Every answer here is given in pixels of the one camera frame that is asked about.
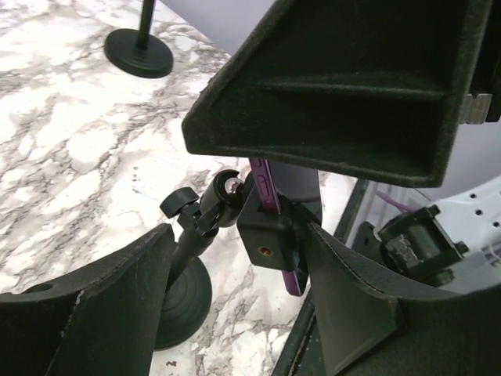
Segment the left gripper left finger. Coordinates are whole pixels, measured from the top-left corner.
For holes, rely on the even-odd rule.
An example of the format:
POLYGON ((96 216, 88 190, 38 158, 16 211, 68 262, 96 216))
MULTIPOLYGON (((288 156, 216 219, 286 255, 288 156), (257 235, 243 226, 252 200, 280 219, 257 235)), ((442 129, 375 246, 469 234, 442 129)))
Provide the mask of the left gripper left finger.
POLYGON ((160 224, 95 262, 1 295, 3 375, 147 375, 175 248, 160 224))

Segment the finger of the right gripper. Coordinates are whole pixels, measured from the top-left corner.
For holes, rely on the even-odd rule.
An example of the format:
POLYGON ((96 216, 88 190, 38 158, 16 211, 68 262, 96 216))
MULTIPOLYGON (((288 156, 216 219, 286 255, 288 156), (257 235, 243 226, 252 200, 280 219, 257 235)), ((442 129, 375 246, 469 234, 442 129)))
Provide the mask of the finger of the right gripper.
POLYGON ((186 149, 440 186, 492 10, 278 1, 186 115, 186 149))

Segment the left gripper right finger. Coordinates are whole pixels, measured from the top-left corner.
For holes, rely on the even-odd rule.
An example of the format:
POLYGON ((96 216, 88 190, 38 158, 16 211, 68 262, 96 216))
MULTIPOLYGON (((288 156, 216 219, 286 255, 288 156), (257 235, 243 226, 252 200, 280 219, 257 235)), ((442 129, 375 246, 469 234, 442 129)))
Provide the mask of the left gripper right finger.
POLYGON ((497 375, 500 289, 458 295, 421 284, 307 230, 328 375, 497 375))

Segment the black phone stand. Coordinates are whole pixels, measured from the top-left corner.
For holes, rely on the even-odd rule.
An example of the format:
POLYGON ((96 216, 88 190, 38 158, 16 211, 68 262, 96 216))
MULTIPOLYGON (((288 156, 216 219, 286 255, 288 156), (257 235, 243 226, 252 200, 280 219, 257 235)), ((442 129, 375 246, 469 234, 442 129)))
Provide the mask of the black phone stand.
POLYGON ((117 29, 104 43, 105 55, 115 67, 140 78, 165 77, 174 66, 169 47, 150 33, 154 6, 154 0, 144 0, 139 29, 117 29))

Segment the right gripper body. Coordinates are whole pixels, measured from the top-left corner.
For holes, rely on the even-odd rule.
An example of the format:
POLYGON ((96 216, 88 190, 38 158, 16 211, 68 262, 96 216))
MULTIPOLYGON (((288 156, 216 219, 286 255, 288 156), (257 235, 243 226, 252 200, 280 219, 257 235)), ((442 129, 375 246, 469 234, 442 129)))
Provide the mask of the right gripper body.
POLYGON ((500 0, 492 2, 470 91, 460 124, 479 125, 500 119, 500 0))

